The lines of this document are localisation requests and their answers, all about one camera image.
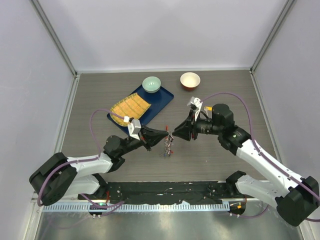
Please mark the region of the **keyring bunch with tags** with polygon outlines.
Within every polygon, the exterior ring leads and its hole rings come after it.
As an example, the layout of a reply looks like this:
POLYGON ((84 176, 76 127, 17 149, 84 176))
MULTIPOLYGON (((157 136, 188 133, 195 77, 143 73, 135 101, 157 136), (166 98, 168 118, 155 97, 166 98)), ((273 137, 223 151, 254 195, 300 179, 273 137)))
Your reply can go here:
POLYGON ((164 151, 159 155, 160 157, 170 157, 174 152, 171 149, 173 146, 174 137, 169 131, 169 126, 165 126, 165 130, 168 132, 168 135, 164 138, 164 151))

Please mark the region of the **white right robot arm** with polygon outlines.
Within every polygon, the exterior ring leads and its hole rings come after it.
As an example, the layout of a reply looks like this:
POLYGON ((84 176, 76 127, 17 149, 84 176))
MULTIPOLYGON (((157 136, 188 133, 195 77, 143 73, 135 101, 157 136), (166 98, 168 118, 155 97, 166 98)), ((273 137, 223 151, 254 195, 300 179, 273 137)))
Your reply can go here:
POLYGON ((198 134, 216 135, 220 145, 249 163, 268 181, 262 182, 237 171, 227 178, 226 193, 233 198, 240 194, 254 197, 276 209, 282 219, 297 227, 319 206, 319 183, 282 165, 266 153, 243 128, 234 121, 226 104, 212 107, 212 116, 201 118, 201 110, 192 106, 188 117, 173 131, 173 136, 186 141, 196 140, 198 134))

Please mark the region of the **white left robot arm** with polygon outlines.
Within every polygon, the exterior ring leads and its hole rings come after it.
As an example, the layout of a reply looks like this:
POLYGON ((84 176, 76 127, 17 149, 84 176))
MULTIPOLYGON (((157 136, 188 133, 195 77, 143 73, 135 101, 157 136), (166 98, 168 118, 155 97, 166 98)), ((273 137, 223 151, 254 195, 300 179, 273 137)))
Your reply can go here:
POLYGON ((62 152, 53 154, 29 177, 29 183, 38 195, 37 204, 50 206, 63 197, 80 194, 102 199, 107 192, 102 174, 118 170, 125 162, 124 155, 140 147, 150 151, 168 136, 165 130, 142 126, 133 136, 109 136, 103 151, 97 155, 67 157, 62 152))

